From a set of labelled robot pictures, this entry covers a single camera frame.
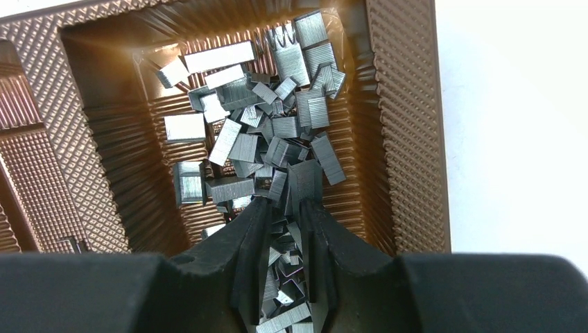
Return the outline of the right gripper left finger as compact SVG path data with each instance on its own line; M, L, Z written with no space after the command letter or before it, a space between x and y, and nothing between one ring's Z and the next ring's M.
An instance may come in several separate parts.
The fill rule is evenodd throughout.
M233 221L171 258L143 254L1 256L2 332L242 332L253 326L272 208Z

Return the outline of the brown plastic tray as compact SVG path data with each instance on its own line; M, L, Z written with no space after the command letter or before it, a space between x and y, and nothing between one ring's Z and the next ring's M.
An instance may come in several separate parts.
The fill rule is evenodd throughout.
M385 253L447 252L449 205L432 1L81 1L1 18L1 250L174 255L219 224L177 206L169 144L201 74L165 89L176 57L320 9L345 85L328 136L346 180L325 206Z

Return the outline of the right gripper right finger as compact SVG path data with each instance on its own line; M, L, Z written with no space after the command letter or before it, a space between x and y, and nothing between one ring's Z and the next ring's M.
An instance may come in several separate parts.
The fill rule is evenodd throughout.
M551 255L391 257L300 204L316 332L586 332L587 279Z

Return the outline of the staple strip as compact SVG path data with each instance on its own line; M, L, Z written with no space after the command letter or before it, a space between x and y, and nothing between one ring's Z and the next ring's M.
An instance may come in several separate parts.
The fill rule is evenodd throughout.
M306 160L288 166L288 186L296 218L300 215L300 203L303 200L322 200L322 173L322 167L316 160Z

